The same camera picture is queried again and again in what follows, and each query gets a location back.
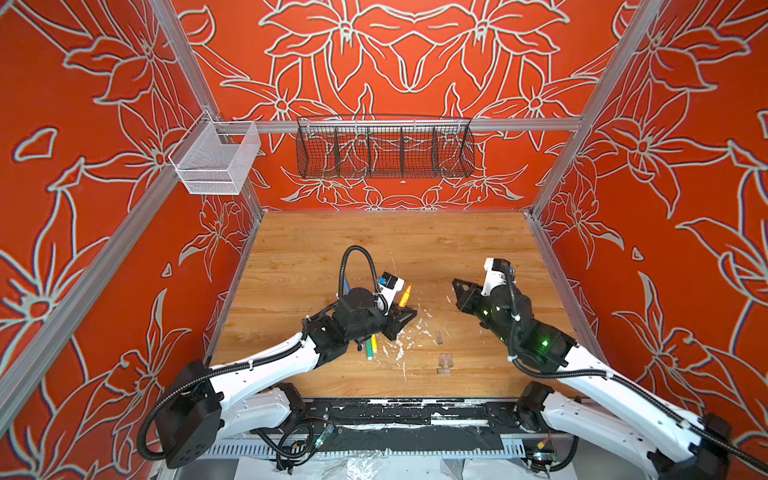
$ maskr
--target floral pattern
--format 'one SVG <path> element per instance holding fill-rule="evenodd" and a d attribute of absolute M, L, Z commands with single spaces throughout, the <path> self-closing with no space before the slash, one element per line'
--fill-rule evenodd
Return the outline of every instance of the floral pattern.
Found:
<path fill-rule="evenodd" d="M 53 321 L 200 110 L 145 0 L 6 2 L 0 22 L 13 72 L 0 89 L 17 112 L 0 134 L 2 375 Z M 0 438 L 0 478 L 146 478 L 138 424 L 200 357 L 255 214 L 242 196 L 175 187 Z M 211 249 L 211 263 L 176 265 L 204 244 L 201 227 L 226 247 Z"/>
<path fill-rule="evenodd" d="M 174 5 L 223 115 L 280 121 L 377 113 L 577 117 L 637 7 L 607 0 L 586 22 L 575 3 L 549 0 Z M 242 30 L 243 22 L 258 27 Z M 247 39 L 247 54 L 233 38 Z M 575 48 L 582 44 L 589 46 Z M 300 178 L 293 139 L 269 134 L 252 181 L 270 187 L 260 196 L 274 210 L 523 208 L 564 134 L 475 139 L 482 164 L 462 181 L 357 182 Z M 342 146 L 343 160 L 355 146 Z"/>
<path fill-rule="evenodd" d="M 541 219 L 611 365 L 763 460 L 766 27 L 761 2 L 665 2 Z"/>

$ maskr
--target white mesh basket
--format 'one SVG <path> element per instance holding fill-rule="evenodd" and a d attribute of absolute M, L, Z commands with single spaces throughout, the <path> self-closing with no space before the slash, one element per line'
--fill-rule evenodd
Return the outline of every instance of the white mesh basket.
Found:
<path fill-rule="evenodd" d="M 261 148 L 256 124 L 251 123 L 240 144 L 222 143 L 216 122 L 198 122 L 192 131 L 197 128 L 201 128 L 200 133 L 193 140 L 192 136 L 187 139 L 192 145 L 170 156 L 181 182 L 191 194 L 239 194 Z"/>

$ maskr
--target robotic arm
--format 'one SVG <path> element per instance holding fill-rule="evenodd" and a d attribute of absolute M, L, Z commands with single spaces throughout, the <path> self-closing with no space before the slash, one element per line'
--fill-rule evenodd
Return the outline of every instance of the robotic arm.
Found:
<path fill-rule="evenodd" d="M 374 289 L 371 292 L 358 287 L 344 295 L 346 260 L 354 250 L 366 255 Z M 333 361 L 346 352 L 350 341 L 354 340 L 360 349 L 377 333 L 395 340 L 417 314 L 410 307 L 394 304 L 402 286 L 403 280 L 389 273 L 378 278 L 368 252 L 362 247 L 350 247 L 342 259 L 336 302 L 314 316 L 307 316 L 301 332 L 270 349 L 212 368 L 206 368 L 200 360 L 185 366 L 142 423 L 137 437 L 138 452 L 147 460 L 164 459 L 169 468 L 178 468 L 205 453 L 217 439 L 274 428 L 292 414 L 298 417 L 296 422 L 302 421 L 305 405 L 301 396 L 293 385 L 278 382 Z M 147 447 L 147 433 L 153 421 L 161 452 Z M 283 452 L 280 446 L 273 448 Z M 281 456 L 301 458 L 308 450 L 301 455 L 281 453 L 278 465 Z"/>
<path fill-rule="evenodd" d="M 548 427 L 582 437 L 634 463 L 651 478 L 724 479 L 729 453 L 768 472 L 768 465 L 730 443 L 730 424 L 722 418 L 699 418 L 659 398 L 602 363 L 574 338 L 536 320 L 531 300 L 515 285 L 509 262 L 488 258 L 485 271 L 482 286 L 453 280 L 458 309 L 479 318 L 480 325 L 508 347 L 509 360 L 522 372 L 559 380 L 616 415 L 532 382 L 517 403 L 522 427 L 536 432 Z M 532 467 L 549 470 L 546 465 Z"/>

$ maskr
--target wooden tabletop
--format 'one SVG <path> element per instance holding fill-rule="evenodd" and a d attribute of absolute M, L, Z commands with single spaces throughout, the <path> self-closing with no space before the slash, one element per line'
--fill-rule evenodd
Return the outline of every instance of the wooden tabletop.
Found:
<path fill-rule="evenodd" d="M 295 376 L 307 398 L 338 396 L 517 397 L 532 379 L 507 361 L 506 347 L 478 320 L 460 313 L 451 281 L 482 285 L 486 257 L 509 260 L 537 319 L 574 336 L 558 294 L 520 213 L 268 213 L 237 288 L 213 364 L 233 362 L 301 330 L 301 319 L 336 301 L 344 250 L 362 245 L 376 272 L 412 283 L 419 311 L 397 342 L 379 334 L 373 360 L 356 344 L 337 360 Z M 372 288 L 359 252 L 347 264 L 351 287 Z M 442 344 L 438 344 L 438 332 Z M 450 353 L 450 375 L 438 374 Z M 565 395 L 575 392 L 557 382 Z"/>

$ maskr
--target yellow marker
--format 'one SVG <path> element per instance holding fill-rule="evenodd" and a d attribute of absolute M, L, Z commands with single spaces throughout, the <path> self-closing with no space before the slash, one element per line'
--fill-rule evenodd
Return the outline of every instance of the yellow marker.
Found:
<path fill-rule="evenodd" d="M 408 288 L 406 288 L 406 291 L 400 297 L 400 303 L 399 303 L 400 308 L 403 308 L 404 306 L 408 305 L 408 299 L 411 298 L 411 287 L 412 285 L 408 285 Z"/>

